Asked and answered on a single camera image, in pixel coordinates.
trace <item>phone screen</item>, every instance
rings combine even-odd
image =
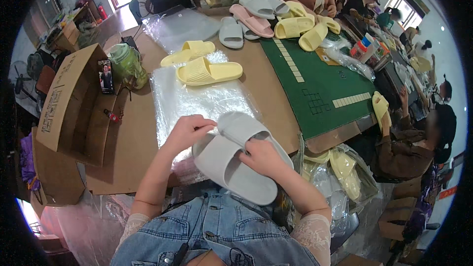
[[[98,78],[104,94],[115,94],[112,62],[110,60],[98,61]]]

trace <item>person's right hand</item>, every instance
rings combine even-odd
[[[266,140],[251,139],[246,142],[245,149],[250,156],[240,153],[238,155],[241,162],[252,168],[258,174],[273,178],[276,173],[282,170],[291,170],[285,163],[274,145]]]

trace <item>box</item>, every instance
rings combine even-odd
[[[34,170],[41,187],[31,192],[30,203],[38,218],[41,218],[45,206],[78,203],[85,186],[76,161],[39,143],[37,127],[33,127],[31,132]]]
[[[116,101],[115,95],[100,89],[97,62],[105,59],[98,43],[65,57],[44,102],[36,136],[50,150],[94,167],[102,167],[111,123],[103,110],[113,109]]]
[[[337,266],[383,266],[383,263],[349,254],[348,257],[338,263]]]
[[[378,225],[381,236],[389,239],[404,240],[404,225],[396,225],[389,221],[409,221],[417,203],[417,198],[402,198],[390,201],[379,218]]]

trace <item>denim vest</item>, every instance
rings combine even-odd
[[[186,265],[210,249],[229,266],[320,266],[259,206],[216,191],[147,222],[123,242],[110,265],[171,266],[182,256],[180,265]]]

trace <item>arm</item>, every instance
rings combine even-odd
[[[246,142],[245,149],[251,156],[240,153],[241,162],[281,185],[303,217],[318,214],[330,222],[332,210],[325,197],[282,160],[271,142],[251,139]]]

